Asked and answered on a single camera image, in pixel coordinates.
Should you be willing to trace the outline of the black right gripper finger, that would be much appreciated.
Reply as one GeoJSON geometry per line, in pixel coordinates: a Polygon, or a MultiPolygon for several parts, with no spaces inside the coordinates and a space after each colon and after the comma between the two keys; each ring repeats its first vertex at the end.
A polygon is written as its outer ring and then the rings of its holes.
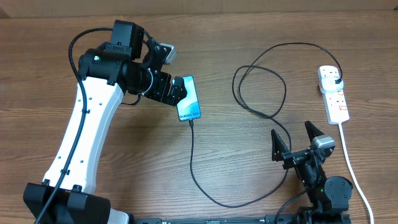
{"type": "Polygon", "coordinates": [[[324,138],[324,133],[320,131],[311,121],[305,122],[308,138],[311,143],[321,142],[324,138]]]}
{"type": "Polygon", "coordinates": [[[288,147],[275,129],[271,131],[272,160],[282,161],[284,156],[290,154],[288,147]]]}

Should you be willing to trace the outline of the blue Galaxy smartphone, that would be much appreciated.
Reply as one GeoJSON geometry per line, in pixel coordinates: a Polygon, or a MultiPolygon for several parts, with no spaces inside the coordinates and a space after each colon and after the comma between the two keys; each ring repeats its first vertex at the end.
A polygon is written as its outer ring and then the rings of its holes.
{"type": "Polygon", "coordinates": [[[198,119],[201,117],[201,110],[194,79],[187,76],[183,77],[183,80],[187,95],[177,103],[178,118],[180,121],[198,119]]]}

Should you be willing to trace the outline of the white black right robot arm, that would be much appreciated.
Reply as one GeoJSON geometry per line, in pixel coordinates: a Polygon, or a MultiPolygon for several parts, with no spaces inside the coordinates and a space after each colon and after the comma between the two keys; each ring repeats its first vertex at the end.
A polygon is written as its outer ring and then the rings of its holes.
{"type": "Polygon", "coordinates": [[[335,140],[316,128],[310,121],[305,122],[310,145],[304,150],[291,152],[276,130],[271,131],[272,160],[284,164],[285,170],[294,169],[303,183],[304,191],[281,206],[275,215],[267,215],[268,223],[351,223],[345,211],[349,209],[353,184],[345,177],[327,177],[322,164],[335,149],[335,140]],[[306,194],[311,203],[300,207],[295,214],[283,215],[284,208],[306,194]]]}

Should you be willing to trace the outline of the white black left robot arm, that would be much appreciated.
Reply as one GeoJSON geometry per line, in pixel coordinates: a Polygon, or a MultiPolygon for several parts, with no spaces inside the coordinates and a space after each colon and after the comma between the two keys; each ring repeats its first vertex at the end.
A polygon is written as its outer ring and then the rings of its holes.
{"type": "Polygon", "coordinates": [[[78,84],[67,130],[42,182],[27,184],[23,194],[37,223],[134,223],[132,214],[95,195],[111,120],[126,94],[174,106],[180,119],[190,104],[190,79],[162,71],[176,57],[173,45],[133,22],[116,20],[110,31],[109,41],[71,62],[78,84]]]}

